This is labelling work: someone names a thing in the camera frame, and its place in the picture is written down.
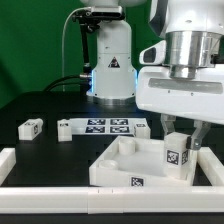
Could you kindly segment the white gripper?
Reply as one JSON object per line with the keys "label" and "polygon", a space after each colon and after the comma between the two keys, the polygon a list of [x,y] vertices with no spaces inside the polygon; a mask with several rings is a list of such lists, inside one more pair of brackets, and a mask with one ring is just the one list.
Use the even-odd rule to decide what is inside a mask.
{"label": "white gripper", "polygon": [[199,150],[210,123],[224,125],[224,65],[199,69],[193,80],[174,79],[169,77],[168,67],[158,65],[164,50],[154,45],[140,53],[144,67],[138,75],[136,104],[139,109],[162,114],[164,136],[175,131],[175,116],[195,120],[186,148]]}

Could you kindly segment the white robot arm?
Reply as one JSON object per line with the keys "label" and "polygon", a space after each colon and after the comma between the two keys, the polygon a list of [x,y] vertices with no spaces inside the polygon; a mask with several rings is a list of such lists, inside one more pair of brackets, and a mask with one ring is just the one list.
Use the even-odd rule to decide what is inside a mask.
{"label": "white robot arm", "polygon": [[166,131],[173,119],[196,124],[194,149],[212,123],[224,125],[224,0],[152,0],[149,26],[161,41],[143,50],[131,67],[131,35],[122,9],[146,0],[80,0],[84,21],[97,26],[97,65],[89,99],[114,104],[133,99],[160,113]]}

